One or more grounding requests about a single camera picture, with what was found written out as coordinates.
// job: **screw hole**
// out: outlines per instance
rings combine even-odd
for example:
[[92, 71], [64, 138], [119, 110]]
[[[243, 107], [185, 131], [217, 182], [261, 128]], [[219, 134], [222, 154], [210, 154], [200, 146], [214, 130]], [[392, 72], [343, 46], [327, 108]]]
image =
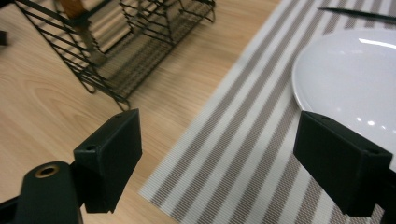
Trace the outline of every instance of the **screw hole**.
[[35, 172], [35, 177], [37, 178], [46, 178], [52, 175], [55, 175], [59, 171], [59, 166], [57, 165], [48, 165], [45, 166], [41, 169], [39, 169], [37, 172]]
[[85, 149], [87, 149], [88, 151], [91, 151], [91, 150], [96, 150], [96, 145], [91, 145], [91, 146], [88, 146], [87, 148], [85, 148]]
[[378, 155], [378, 154], [379, 154], [379, 151], [376, 150], [376, 149], [373, 149], [373, 148], [366, 148], [366, 149], [364, 149], [364, 150], [366, 150], [366, 151], [369, 152], [369, 153], [375, 154], [375, 155]]

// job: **black plastic bracket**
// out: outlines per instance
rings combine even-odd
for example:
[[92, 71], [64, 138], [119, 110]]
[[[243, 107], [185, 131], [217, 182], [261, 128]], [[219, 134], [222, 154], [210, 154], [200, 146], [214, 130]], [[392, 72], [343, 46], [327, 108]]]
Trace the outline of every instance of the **black plastic bracket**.
[[0, 203], [3, 223], [82, 223], [88, 213], [114, 212], [142, 156], [138, 110], [109, 119], [74, 150], [75, 161], [37, 166], [23, 179], [21, 195]]
[[333, 119], [303, 111], [293, 152], [344, 214], [370, 217], [377, 203], [386, 213], [395, 211], [392, 154], [382, 147]]

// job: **knife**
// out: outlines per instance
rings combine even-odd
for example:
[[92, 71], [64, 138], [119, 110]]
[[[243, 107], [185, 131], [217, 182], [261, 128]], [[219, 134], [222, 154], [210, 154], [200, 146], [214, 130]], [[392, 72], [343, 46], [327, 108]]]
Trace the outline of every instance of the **knife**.
[[[87, 12], [87, 10], [82, 5], [81, 0], [59, 0], [62, 8], [64, 9], [64, 13], [70, 19], [77, 19], [79, 16]], [[99, 66], [103, 64], [107, 57], [101, 51], [95, 48], [93, 36], [89, 30], [90, 22], [85, 21], [81, 25], [77, 25], [74, 29], [78, 32], [78, 35], [81, 37], [82, 42], [84, 42], [87, 47], [88, 52], [90, 53], [90, 61]]]
[[362, 18], [369, 21], [382, 21], [384, 23], [396, 25], [396, 17], [375, 14], [371, 12], [364, 12], [340, 7], [318, 7], [319, 10], [330, 11], [342, 15], [348, 15], [352, 17]]

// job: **wooden object in rack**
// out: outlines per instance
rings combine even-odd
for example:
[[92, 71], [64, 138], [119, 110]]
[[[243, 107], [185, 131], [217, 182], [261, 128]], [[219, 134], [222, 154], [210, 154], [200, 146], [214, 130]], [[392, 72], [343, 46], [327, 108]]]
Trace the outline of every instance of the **wooden object in rack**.
[[76, 19], [87, 10], [84, 5], [82, 5], [81, 0], [58, 0], [62, 7], [64, 8], [64, 13], [67, 15], [69, 19]]

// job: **light wood grain surface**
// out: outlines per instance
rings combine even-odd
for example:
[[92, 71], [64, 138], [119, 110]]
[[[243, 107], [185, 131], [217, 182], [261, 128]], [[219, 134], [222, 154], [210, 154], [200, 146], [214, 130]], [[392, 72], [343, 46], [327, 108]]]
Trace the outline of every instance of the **light wood grain surface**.
[[[144, 155], [115, 214], [84, 223], [175, 223], [139, 189], [188, 128], [279, 0], [218, 0], [214, 24], [203, 21], [132, 94], [140, 109]], [[19, 195], [23, 176], [49, 161], [73, 161], [73, 149], [120, 112], [91, 95], [14, 5], [0, 9], [0, 202]]]

